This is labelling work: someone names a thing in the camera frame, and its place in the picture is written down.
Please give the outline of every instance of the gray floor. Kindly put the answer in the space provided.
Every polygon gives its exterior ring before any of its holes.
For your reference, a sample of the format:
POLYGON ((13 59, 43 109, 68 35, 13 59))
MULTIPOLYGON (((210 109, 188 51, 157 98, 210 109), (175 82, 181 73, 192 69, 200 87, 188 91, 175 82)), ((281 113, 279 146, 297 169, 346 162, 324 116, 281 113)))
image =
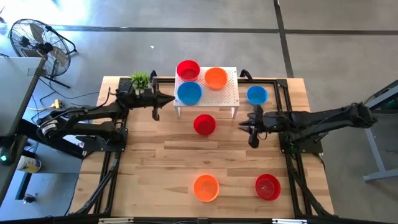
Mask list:
MULTIPOLYGON (((48 24, 79 26, 277 28, 271 0, 40 2, 39 5, 37 0, 9 1, 0 16, 8 24, 28 17, 48 24), (21 11, 21 5, 28 6, 29 10, 21 11), (48 13, 38 12, 43 8, 48 9, 48 13)), ((398 1, 279 2, 287 29, 398 29, 398 1)), ((6 33, 1 33, 0 52, 15 55, 6 33)), ((131 75, 136 70, 174 75, 176 64, 186 58, 197 60, 202 66, 246 68, 255 77, 286 77, 279 34, 70 31, 61 34, 74 41, 79 50, 79 54, 72 58, 68 72, 59 77, 73 90, 53 85, 66 96, 98 91, 104 75, 131 75)), ((396 35, 289 34, 287 45, 294 76, 304 78, 313 111, 363 101, 398 78, 396 35)), ((49 92, 39 83, 34 96, 38 99, 49 92)), ((55 98, 45 99, 44 104, 52 103, 55 98)), ((97 95, 91 95, 66 101, 94 105, 96 98, 97 95)), ((398 168, 398 154, 389 152, 397 150, 397 126, 396 118, 388 117, 381 118, 373 128, 388 169, 398 168)), ((371 184, 362 181, 363 174, 377 171, 364 131, 354 128, 333 131, 322 143, 335 213, 347 218, 397 223, 398 178, 371 184)), ((34 179, 29 185, 29 193, 45 197, 37 203, 22 205, 7 195, 8 204, 0 208, 0 220, 65 213, 76 174, 36 174, 34 179), (38 184, 43 179, 49 182, 46 188, 38 184), (21 217, 13 210, 26 212, 21 217)))

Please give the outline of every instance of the wooden tabletop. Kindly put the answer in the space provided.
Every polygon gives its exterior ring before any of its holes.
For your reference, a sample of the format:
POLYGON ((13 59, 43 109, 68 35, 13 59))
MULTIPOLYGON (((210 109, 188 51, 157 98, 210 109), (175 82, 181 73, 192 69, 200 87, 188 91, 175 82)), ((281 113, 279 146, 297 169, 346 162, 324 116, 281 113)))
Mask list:
MULTIPOLYGON (((105 101, 109 87, 112 92, 117 89, 119 79, 103 78, 98 104, 105 101)), ((288 78, 287 82, 293 110, 310 111, 303 79, 288 78)), ((235 120, 230 118, 230 108, 183 108, 178 118, 172 103, 159 110, 160 121, 152 119, 152 108, 130 111, 126 125, 129 137, 119 166, 112 216, 293 217, 286 163, 279 151, 277 134, 269 134, 259 148, 252 149, 248 134, 238 129, 238 123, 252 111, 246 101, 250 86, 239 84, 241 106, 235 120), (208 137, 199 136, 193 129, 193 120, 203 113, 217 121, 216 131, 208 137), (199 201, 193 194, 193 183, 202 174, 211 174, 220 183, 219 196, 209 203, 199 201), (277 200, 268 202, 257 196, 254 183, 261 174, 278 178, 282 191, 277 200)), ((269 93, 264 111, 275 111, 272 85, 262 86, 269 93)), ((163 93, 174 94, 173 83, 161 83, 159 87, 163 93)), ((108 103, 114 100, 110 96, 108 103)), ((97 187, 103 157, 103 152, 94 152, 83 161, 71 212, 77 211, 97 187)), ((303 164, 308 187, 333 213, 322 163, 311 154, 303 154, 303 164)), ((297 192, 304 210, 301 190, 297 192)))

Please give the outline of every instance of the white platform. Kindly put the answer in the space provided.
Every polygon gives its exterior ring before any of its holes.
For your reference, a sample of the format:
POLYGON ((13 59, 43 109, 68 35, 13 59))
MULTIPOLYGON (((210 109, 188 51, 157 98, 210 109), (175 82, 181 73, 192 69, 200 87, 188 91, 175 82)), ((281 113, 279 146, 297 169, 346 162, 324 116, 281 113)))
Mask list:
MULTIPOLYGON (((198 79, 196 82, 202 87, 203 95, 201 100, 194 106, 196 107, 229 107, 231 108, 232 118, 235 118, 238 112, 239 104, 239 91, 238 91, 238 73, 236 67, 222 67, 228 74, 228 81, 225 87, 220 91, 209 89, 205 83, 205 73, 212 67, 201 67, 198 79)), ((177 90, 184 81, 175 72, 175 88, 174 88, 174 107, 177 116, 181 116, 181 108, 187 105, 183 104, 177 96, 177 90)))

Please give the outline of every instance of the bowl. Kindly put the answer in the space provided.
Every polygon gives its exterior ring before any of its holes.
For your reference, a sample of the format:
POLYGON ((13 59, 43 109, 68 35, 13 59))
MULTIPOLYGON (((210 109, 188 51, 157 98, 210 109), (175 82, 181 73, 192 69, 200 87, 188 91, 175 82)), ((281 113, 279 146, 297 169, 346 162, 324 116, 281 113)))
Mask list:
POLYGON ((177 75, 183 81, 195 81, 200 72, 199 65, 193 60, 185 60, 177 65, 177 75))
POLYGON ((216 129, 216 119, 208 114, 201 114, 195 118, 193 128, 202 136, 209 136, 216 129))
POLYGON ((228 81, 228 74, 222 68, 211 68, 205 73, 205 83, 211 90, 222 90, 228 81))
POLYGON ((280 183, 270 174, 262 174, 256 180, 256 192, 264 200, 275 200, 280 195, 280 183))
POLYGON ((185 82, 178 87, 177 96, 188 106, 197 104, 203 94, 201 86, 195 82, 185 82))
POLYGON ((219 192, 220 185, 212 175, 201 175, 193 185, 193 193, 202 202, 211 202, 219 192))
POLYGON ((252 105, 261 105, 268 100, 267 90, 261 86, 252 86, 246 92, 246 98, 252 105))

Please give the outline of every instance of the green plant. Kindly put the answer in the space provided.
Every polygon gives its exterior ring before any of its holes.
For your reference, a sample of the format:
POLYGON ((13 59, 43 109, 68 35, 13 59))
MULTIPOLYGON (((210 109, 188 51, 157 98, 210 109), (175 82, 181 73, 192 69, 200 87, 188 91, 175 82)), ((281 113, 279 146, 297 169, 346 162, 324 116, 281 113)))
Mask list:
POLYGON ((148 87, 149 77, 146 72, 134 72, 130 79, 135 90, 143 90, 148 87))

